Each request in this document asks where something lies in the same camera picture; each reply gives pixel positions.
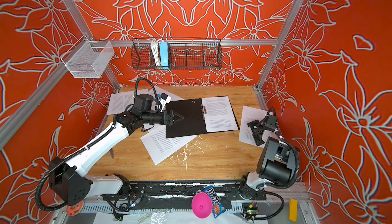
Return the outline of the blue folder black inside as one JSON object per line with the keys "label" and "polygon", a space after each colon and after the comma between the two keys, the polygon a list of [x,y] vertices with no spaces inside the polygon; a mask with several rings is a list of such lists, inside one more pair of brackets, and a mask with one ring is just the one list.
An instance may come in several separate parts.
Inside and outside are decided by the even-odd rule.
{"label": "blue folder black inside", "polygon": [[171,101],[165,108],[184,116],[184,120],[176,125],[166,127],[166,138],[196,136],[209,134],[206,131],[205,118],[202,112],[202,98]]}

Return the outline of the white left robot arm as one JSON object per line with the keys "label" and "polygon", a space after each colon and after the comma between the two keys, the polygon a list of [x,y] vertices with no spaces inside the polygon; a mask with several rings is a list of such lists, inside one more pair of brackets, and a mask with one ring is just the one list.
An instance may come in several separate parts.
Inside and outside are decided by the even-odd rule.
{"label": "white left robot arm", "polygon": [[[88,196],[118,193],[124,182],[118,176],[108,176],[98,179],[87,178],[88,172],[115,145],[131,136],[136,130],[146,132],[145,124],[172,126],[183,120],[183,116],[173,110],[165,110],[171,97],[158,94],[153,88],[153,95],[139,94],[138,78],[134,88],[132,104],[118,114],[113,115],[112,123],[81,147],[76,152],[64,157],[55,157],[48,171],[41,178],[35,190],[37,207],[46,212],[59,210],[65,206],[74,206]],[[57,206],[47,206],[42,202],[41,194],[47,184],[61,199]]]}

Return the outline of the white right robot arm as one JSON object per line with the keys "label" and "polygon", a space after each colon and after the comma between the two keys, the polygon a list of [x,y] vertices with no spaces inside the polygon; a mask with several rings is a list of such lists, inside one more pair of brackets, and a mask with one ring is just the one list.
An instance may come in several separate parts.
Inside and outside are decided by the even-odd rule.
{"label": "white right robot arm", "polygon": [[256,198],[266,187],[288,189],[297,181],[300,171],[300,151],[284,139],[279,131],[276,110],[257,112],[243,107],[239,140],[262,147],[256,171],[241,179],[239,195],[245,200]]}

